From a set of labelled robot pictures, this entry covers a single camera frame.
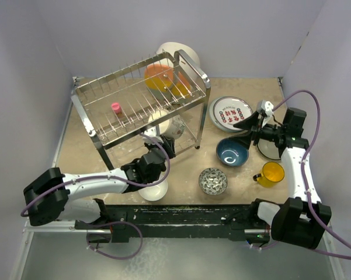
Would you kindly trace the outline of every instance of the white wall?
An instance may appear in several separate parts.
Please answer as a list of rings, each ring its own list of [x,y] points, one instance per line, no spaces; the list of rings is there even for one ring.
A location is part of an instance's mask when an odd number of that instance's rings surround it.
[[[219,77],[283,76],[325,0],[37,0],[73,75],[100,76],[166,41]]]
[[[321,104],[321,130],[312,152],[312,173],[323,202],[332,207],[336,232],[351,242],[351,0],[328,0],[293,65],[284,76],[284,94],[308,89]],[[291,106],[308,112],[305,135],[315,128],[310,97]],[[341,253],[351,254],[338,243]],[[351,261],[344,261],[351,279]]]
[[[71,86],[33,1],[0,0],[0,280],[22,238],[23,189],[51,166]]]

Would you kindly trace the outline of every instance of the plate with red text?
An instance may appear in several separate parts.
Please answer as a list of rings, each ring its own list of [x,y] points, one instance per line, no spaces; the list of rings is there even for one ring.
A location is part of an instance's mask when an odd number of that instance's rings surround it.
[[[209,117],[219,129],[227,132],[239,132],[233,125],[250,117],[251,107],[244,100],[234,97],[219,97],[210,103]]]

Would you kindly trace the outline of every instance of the mug handle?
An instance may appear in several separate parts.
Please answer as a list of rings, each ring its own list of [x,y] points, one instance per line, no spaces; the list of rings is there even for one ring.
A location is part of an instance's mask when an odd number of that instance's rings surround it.
[[[261,174],[256,174],[256,175],[253,176],[253,180],[255,182],[257,182],[257,178],[259,178],[259,177],[262,177],[262,175]]]

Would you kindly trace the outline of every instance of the yellow mug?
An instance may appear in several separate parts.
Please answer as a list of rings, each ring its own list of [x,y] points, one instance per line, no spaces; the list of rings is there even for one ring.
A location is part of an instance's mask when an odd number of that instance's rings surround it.
[[[258,182],[262,187],[271,188],[284,178],[284,169],[276,162],[267,162],[262,167],[259,174],[253,176],[253,180]]]

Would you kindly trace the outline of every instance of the dark blue bowl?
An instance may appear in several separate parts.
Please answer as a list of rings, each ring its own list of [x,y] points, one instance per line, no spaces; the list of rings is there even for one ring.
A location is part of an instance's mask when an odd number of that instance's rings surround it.
[[[242,166],[249,156],[246,148],[228,138],[218,143],[216,152],[218,158],[229,166]]]

